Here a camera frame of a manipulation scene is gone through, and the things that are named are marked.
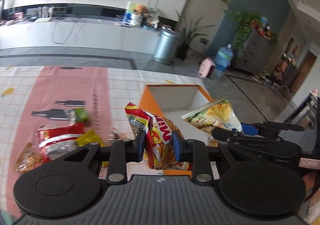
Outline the clear brown snack packet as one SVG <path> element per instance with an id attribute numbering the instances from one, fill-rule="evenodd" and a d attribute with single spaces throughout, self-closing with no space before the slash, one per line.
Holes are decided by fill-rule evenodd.
<path id="1" fill-rule="evenodd" d="M 108 141 L 110 141 L 111 143 L 114 143 L 118 140 L 126 140 L 126 139 L 127 139 L 126 135 L 122 133 L 120 130 L 116 129 L 115 127 L 111 129 L 111 132 L 108 135 Z"/>

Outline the red yellow chips bag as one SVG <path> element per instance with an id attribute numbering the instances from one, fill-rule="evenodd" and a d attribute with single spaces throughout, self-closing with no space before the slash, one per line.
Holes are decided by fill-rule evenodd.
<path id="1" fill-rule="evenodd" d="M 175 158 L 172 134 L 175 131 L 178 134 L 181 132 L 171 120 L 144 111 L 132 102 L 125 106 L 125 113 L 134 136 L 137 136 L 140 130 L 146 133 L 143 158 L 149 168 L 191 170 L 190 163 L 178 162 Z"/>

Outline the small yellow packet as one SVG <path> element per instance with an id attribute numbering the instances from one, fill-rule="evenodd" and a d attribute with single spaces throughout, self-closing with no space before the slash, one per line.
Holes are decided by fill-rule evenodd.
<path id="1" fill-rule="evenodd" d="M 105 146 L 105 143 L 94 129 L 89 130 L 75 140 L 77 147 L 85 146 L 89 143 L 98 143 L 101 147 Z"/>

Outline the grey drawer cabinet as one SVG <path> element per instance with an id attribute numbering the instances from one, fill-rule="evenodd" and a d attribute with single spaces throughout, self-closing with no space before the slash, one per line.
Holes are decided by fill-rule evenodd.
<path id="1" fill-rule="evenodd" d="M 259 75 L 270 62 L 274 49 L 275 47 L 264 36 L 253 30 L 233 66 L 251 75 Z"/>

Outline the blue water jug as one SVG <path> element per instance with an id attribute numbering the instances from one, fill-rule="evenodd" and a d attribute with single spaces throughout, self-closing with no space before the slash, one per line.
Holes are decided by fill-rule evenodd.
<path id="1" fill-rule="evenodd" d="M 214 57 L 215 67 L 224 72 L 226 68 L 231 64 L 234 53 L 231 44 L 220 47 Z"/>

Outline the trailing ivy plant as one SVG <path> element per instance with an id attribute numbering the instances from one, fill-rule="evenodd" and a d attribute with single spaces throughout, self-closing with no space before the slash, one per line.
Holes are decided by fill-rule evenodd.
<path id="1" fill-rule="evenodd" d="M 287 0 L 230 0 L 206 53 L 215 55 L 227 44 L 242 50 L 244 40 L 251 33 L 253 20 L 262 17 L 267 18 L 274 32 L 279 33 L 289 10 Z"/>

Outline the potted long-leaf plant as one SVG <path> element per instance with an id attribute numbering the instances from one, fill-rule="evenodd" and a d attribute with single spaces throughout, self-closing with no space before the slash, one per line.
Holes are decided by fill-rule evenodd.
<path id="1" fill-rule="evenodd" d="M 175 12 L 179 19 L 178 22 L 182 24 L 181 29 L 177 28 L 178 32 L 180 33 L 180 44 L 176 50 L 176 58 L 185 60 L 193 40 L 198 36 L 207 36 L 207 34 L 203 34 L 200 31 L 215 27 L 216 25 L 201 26 L 201 21 L 204 19 L 204 16 L 200 16 L 196 21 L 190 19 L 188 22 L 185 16 L 181 15 L 178 11 Z"/>

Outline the white TV console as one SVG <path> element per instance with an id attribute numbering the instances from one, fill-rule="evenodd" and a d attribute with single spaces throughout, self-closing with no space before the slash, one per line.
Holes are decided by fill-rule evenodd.
<path id="1" fill-rule="evenodd" d="M 39 6 L 3 11 L 5 18 L 22 12 L 23 19 L 1 25 L 1 49 L 24 47 L 80 47 L 153 54 L 161 33 L 143 27 L 126 27 L 121 21 L 125 9 L 81 4 L 53 4 L 50 20 L 31 21 Z"/>

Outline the pink space heater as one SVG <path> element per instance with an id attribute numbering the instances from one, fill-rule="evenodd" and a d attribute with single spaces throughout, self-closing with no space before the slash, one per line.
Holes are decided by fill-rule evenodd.
<path id="1" fill-rule="evenodd" d="M 215 63 L 210 58 L 204 59 L 200 63 L 199 74 L 202 78 L 209 78 L 215 68 Z"/>

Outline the golden crinkly snack packet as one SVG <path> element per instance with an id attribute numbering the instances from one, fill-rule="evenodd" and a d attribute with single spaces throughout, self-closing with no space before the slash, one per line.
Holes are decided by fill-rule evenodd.
<path id="1" fill-rule="evenodd" d="M 24 174 L 29 172 L 43 163 L 43 158 L 41 155 L 36 154 L 34 151 L 34 146 L 32 143 L 28 143 L 23 149 L 22 153 L 18 157 L 14 169 L 15 172 L 19 174 Z"/>

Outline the pale green chips bag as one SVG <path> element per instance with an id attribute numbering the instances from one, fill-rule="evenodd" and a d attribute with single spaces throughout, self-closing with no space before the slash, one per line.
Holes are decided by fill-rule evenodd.
<path id="1" fill-rule="evenodd" d="M 208 145 L 217 147 L 218 140 L 213 138 L 212 131 L 221 128 L 243 133 L 242 125 L 236 117 L 229 100 L 209 102 L 182 116 L 185 122 L 208 135 Z"/>

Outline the green raisin packet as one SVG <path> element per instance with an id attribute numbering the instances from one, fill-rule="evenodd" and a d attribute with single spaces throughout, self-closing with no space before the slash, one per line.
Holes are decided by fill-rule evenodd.
<path id="1" fill-rule="evenodd" d="M 85 127 L 89 127 L 91 125 L 89 114 L 84 107 L 67 110 L 66 114 L 71 125 L 78 123 L 82 123 Z"/>

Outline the teddy bear bouquet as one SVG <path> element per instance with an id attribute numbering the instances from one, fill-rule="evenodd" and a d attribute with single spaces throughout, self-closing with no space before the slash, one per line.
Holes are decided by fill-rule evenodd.
<path id="1" fill-rule="evenodd" d="M 128 2 L 122 22 L 128 24 L 130 27 L 157 29 L 159 24 L 159 11 L 156 7 Z"/>

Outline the pink restaurant table mat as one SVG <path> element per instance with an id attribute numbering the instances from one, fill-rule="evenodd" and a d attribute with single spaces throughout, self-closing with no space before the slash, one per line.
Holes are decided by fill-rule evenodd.
<path id="1" fill-rule="evenodd" d="M 69 126 L 70 111 L 84 107 L 90 128 L 106 140 L 111 129 L 106 68 L 5 67 L 1 72 L 1 208 L 21 215 L 13 197 L 16 162 L 28 143 L 39 150 L 37 131 Z"/>

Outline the silver trash can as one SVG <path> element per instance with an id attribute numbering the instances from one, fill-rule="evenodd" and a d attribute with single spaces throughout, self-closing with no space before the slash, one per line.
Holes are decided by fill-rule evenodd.
<path id="1" fill-rule="evenodd" d="M 153 60 L 163 65 L 170 64 L 175 56 L 179 42 L 180 33 L 164 29 L 160 34 Z"/>

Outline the red silver snack bag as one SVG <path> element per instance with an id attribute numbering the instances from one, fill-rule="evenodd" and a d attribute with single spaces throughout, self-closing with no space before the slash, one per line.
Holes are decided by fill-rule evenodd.
<path id="1" fill-rule="evenodd" d="M 40 154 L 44 162 L 55 160 L 77 148 L 76 139 L 84 134 L 84 125 L 77 123 L 36 133 Z"/>

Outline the orange cardboard box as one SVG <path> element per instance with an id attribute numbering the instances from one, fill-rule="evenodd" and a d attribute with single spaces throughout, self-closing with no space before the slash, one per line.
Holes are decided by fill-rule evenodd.
<path id="1" fill-rule="evenodd" d="M 182 116 L 213 99 L 200 85 L 146 85 L 139 108 L 171 120 L 185 139 L 208 143 L 208 135 L 184 121 Z"/>

